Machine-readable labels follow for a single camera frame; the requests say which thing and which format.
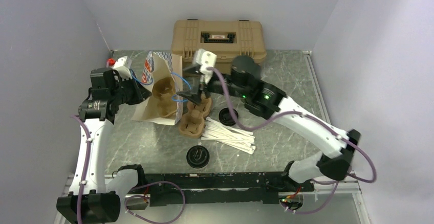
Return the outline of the paper bag with blue handles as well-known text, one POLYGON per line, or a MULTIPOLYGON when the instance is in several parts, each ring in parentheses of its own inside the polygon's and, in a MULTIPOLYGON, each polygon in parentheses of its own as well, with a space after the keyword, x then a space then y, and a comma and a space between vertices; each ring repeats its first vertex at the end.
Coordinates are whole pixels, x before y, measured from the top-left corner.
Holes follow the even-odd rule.
POLYGON ((139 84, 150 91, 151 96, 136 106, 133 121, 169 126, 177 124, 185 103, 177 96, 185 84, 182 69, 183 58, 179 55, 155 51, 148 53, 143 71, 137 77, 139 84))

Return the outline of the aluminium side rail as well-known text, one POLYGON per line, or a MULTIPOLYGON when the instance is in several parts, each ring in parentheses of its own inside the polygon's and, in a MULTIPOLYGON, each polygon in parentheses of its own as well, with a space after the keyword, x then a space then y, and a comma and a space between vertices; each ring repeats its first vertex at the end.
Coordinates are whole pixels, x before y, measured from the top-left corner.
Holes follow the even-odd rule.
MULTIPOLYGON (((318 79, 317 79, 317 76, 316 76, 316 73, 314 70, 314 66, 313 66, 313 62, 312 62, 312 58, 311 58, 311 53, 312 53, 312 51, 302 51, 303 59, 306 61, 310 77, 312 78, 312 83, 314 86, 314 92, 315 92, 315 96, 316 96, 317 101, 318 101, 321 117, 324 121, 331 124, 329 113, 327 111, 327 107, 326 107, 326 104, 324 102, 323 95, 321 93, 321 89, 319 86, 319 82, 318 82, 318 79)), ((317 182, 320 182, 319 185, 324 185, 325 183, 329 183, 329 182, 330 182, 329 184, 334 183, 334 180, 326 178, 325 176, 316 177, 316 178, 314 178, 314 180, 317 182)), ((341 181, 340 184, 344 184, 344 183, 357 183, 357 180, 352 178, 352 177, 347 176, 345 178, 345 180, 341 181)))

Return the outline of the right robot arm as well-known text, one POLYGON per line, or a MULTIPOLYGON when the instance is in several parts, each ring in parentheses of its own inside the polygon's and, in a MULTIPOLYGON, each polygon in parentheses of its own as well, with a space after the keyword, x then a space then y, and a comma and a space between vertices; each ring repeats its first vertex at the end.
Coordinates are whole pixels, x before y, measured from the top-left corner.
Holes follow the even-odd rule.
POLYGON ((348 176, 359 132, 333 128, 302 108, 284 91, 264 82, 261 66, 249 56, 235 57, 229 74, 221 74, 214 63, 211 54, 196 57, 184 72, 200 75, 200 84, 189 92, 178 92, 178 95, 198 104, 201 94, 207 97, 210 93, 223 94, 230 114, 241 129, 253 131, 275 122, 301 135, 320 150, 309 158, 287 164, 282 176, 285 189, 294 191, 305 181, 319 176, 335 181, 348 176), (255 127, 242 125, 234 113, 231 97, 241 98, 245 108, 264 118, 265 122, 255 127))

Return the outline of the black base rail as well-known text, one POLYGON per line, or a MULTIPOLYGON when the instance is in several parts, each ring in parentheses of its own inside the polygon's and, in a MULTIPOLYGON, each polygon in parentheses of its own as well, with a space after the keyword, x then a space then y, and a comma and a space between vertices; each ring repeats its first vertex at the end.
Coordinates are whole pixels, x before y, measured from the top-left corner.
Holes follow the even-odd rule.
POLYGON ((152 207, 162 207, 182 203, 277 204, 285 194, 313 191, 310 181, 297 186, 281 172, 150 173, 128 194, 146 194, 152 207))

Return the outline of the black cup lid stack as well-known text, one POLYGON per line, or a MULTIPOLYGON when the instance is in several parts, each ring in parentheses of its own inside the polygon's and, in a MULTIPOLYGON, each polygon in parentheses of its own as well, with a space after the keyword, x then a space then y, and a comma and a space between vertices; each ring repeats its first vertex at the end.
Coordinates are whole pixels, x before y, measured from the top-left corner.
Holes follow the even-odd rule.
POLYGON ((234 121, 233 117, 230 114, 228 107, 220 110, 218 119, 220 123, 225 126, 234 126, 236 124, 236 122, 234 121))

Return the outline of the tan plastic toolbox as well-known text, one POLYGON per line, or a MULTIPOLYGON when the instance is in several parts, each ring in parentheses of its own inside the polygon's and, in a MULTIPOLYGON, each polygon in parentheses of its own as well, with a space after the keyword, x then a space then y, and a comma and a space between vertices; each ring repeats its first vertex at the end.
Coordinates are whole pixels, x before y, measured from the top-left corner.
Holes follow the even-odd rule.
POLYGON ((247 55, 261 64, 267 56, 263 28, 259 21, 176 21, 171 52, 183 58, 183 67, 192 63, 196 50, 204 49, 217 55, 215 67, 230 73, 233 59, 247 55))

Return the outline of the pile of wrapped straws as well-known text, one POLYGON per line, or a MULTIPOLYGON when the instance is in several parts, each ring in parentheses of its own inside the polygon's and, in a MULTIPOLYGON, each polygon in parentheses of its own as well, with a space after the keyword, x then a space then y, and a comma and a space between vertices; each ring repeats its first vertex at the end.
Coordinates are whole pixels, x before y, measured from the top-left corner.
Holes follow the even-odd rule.
POLYGON ((217 141, 250 155, 256 150, 253 132, 223 125, 209 117, 205 120, 201 140, 217 141))

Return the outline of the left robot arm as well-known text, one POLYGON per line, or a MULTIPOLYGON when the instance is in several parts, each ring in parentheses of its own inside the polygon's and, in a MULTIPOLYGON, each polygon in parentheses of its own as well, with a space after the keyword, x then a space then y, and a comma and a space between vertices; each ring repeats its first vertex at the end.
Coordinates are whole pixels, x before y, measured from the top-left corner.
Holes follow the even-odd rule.
POLYGON ((146 189, 147 179, 140 164, 118 169, 114 179, 105 182, 106 148, 115 123, 115 115, 123 104, 140 104, 152 93, 130 68, 94 69, 90 73, 88 96, 73 116, 80 124, 80 149, 77 166, 67 196, 59 197, 57 211, 70 223, 116 222, 132 191, 146 189))

